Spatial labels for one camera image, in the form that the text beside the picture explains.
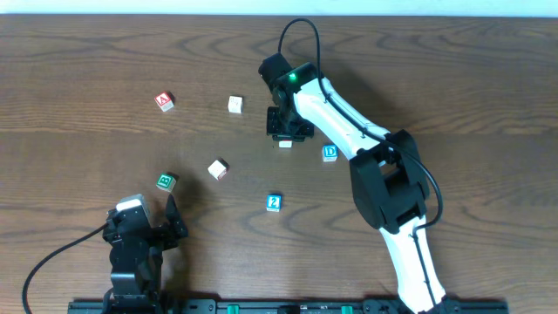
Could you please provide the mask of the red letter I block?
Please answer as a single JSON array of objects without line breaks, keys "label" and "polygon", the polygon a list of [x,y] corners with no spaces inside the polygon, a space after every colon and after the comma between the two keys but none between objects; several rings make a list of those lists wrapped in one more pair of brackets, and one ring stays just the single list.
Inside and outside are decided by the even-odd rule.
[{"label": "red letter I block", "polygon": [[292,140],[280,140],[279,147],[280,148],[292,148],[293,141]]}]

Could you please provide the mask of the blue number 2 block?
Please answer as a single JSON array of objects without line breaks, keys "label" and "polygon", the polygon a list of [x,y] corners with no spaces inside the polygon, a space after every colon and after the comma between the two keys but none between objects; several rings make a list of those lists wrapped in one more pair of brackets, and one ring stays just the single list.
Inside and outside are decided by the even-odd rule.
[{"label": "blue number 2 block", "polygon": [[282,208],[282,197],[280,195],[268,195],[266,210],[269,212],[279,212]]}]

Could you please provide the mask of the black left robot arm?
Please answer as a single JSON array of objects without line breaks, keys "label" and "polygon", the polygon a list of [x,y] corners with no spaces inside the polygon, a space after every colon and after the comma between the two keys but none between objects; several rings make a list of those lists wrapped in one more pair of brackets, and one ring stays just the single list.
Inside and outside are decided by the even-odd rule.
[{"label": "black left robot arm", "polygon": [[104,313],[165,313],[161,296],[163,252],[188,236],[186,224],[172,195],[167,197],[166,222],[152,226],[141,194],[122,199],[107,213],[102,237],[112,249],[113,300],[103,301]]}]

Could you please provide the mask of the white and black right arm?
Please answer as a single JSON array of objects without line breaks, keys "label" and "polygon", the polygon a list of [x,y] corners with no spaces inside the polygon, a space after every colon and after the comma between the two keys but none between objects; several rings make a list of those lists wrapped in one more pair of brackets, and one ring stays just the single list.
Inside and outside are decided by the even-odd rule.
[{"label": "white and black right arm", "polygon": [[413,313],[440,311],[446,292],[425,236],[425,201],[434,183],[412,136],[369,121],[312,63],[294,68],[276,53],[262,61],[258,73],[274,102],[267,135],[302,142],[319,129],[329,138],[349,162],[358,212],[388,247],[400,300]]}]

